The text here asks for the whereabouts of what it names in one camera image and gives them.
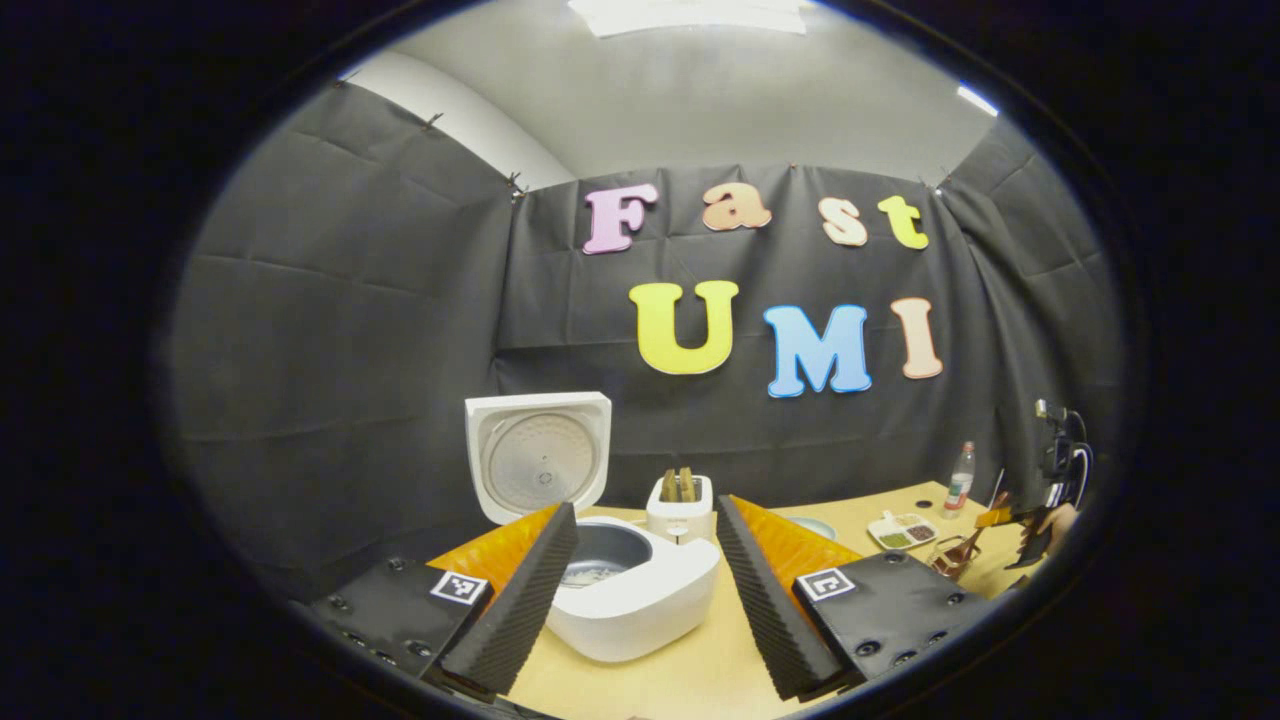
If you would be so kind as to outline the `ceiling light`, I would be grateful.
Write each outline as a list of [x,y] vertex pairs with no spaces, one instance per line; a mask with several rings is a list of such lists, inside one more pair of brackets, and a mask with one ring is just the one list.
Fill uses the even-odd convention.
[[652,29],[732,27],[806,33],[809,0],[568,0],[599,38]]

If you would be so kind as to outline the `wire chopstick holder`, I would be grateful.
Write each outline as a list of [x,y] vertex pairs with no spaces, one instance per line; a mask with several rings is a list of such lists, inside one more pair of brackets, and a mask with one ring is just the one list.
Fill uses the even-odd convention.
[[959,583],[979,555],[980,550],[973,538],[954,537],[934,550],[929,565],[941,577]]

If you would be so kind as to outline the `white toaster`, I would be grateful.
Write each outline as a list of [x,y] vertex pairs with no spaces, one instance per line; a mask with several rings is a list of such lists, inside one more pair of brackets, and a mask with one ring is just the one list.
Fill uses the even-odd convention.
[[646,501],[646,529],[675,544],[687,544],[696,539],[712,541],[716,533],[713,486],[705,475],[692,475],[696,500],[692,502],[667,502],[660,498],[664,479],[659,478]]

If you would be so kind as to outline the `white divided grain dish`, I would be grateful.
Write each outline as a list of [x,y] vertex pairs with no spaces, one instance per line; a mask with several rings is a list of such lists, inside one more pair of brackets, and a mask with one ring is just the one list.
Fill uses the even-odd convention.
[[915,512],[883,511],[867,525],[869,537],[883,550],[909,550],[940,538],[937,528]]

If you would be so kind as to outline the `white rice cooker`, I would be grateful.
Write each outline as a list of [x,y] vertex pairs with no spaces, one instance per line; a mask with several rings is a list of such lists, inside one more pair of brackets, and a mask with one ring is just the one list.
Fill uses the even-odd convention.
[[561,584],[547,619],[580,655],[621,664],[692,632],[707,616],[721,552],[675,544],[643,524],[589,516],[611,456],[611,401],[599,392],[467,398],[468,468],[483,512],[506,525],[553,503],[575,507],[579,542],[567,568],[607,566],[611,579]]

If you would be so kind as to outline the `clear water bottle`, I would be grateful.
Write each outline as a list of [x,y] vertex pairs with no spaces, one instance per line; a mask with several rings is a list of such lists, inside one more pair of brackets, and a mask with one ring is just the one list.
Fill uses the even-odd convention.
[[948,493],[945,498],[941,516],[946,519],[956,518],[966,503],[969,491],[977,473],[977,447],[973,441],[966,441],[957,456],[950,477]]

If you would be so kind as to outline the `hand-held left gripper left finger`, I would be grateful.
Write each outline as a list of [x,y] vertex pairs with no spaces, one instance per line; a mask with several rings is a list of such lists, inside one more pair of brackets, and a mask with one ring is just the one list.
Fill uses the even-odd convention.
[[308,611],[399,673],[495,698],[531,653],[577,542],[573,505],[553,503],[431,561],[383,559]]

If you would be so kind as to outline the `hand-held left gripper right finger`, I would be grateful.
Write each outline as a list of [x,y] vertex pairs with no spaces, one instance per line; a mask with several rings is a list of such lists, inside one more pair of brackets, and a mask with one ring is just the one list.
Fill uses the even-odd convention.
[[781,700],[877,683],[938,653],[991,610],[901,550],[861,556],[744,498],[716,501],[716,534]]

